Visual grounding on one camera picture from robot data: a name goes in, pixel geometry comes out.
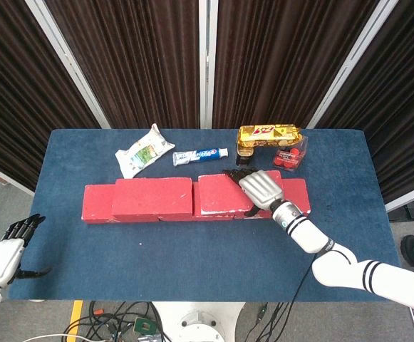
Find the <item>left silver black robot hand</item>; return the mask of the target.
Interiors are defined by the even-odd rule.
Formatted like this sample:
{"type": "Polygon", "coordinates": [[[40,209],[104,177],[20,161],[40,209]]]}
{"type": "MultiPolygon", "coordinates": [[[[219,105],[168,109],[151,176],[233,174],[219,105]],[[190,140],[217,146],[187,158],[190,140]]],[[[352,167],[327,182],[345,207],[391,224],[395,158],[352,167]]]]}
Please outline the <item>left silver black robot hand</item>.
{"type": "Polygon", "coordinates": [[[0,239],[0,288],[3,289],[15,279],[36,279],[48,274],[52,268],[41,271],[21,269],[21,258],[36,228],[45,220],[44,216],[34,214],[14,222],[0,239]]]}

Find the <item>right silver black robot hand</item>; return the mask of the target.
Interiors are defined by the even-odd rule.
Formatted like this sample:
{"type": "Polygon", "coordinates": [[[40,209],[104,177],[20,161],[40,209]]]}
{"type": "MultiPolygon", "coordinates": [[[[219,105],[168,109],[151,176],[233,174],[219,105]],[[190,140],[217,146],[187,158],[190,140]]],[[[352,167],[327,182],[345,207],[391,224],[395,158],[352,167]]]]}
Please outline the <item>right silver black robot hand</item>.
{"type": "Polygon", "coordinates": [[[239,185],[243,193],[252,201],[253,206],[244,213],[245,217],[253,217],[260,210],[273,212],[284,202],[283,189],[263,170],[224,169],[223,173],[239,185]]]}

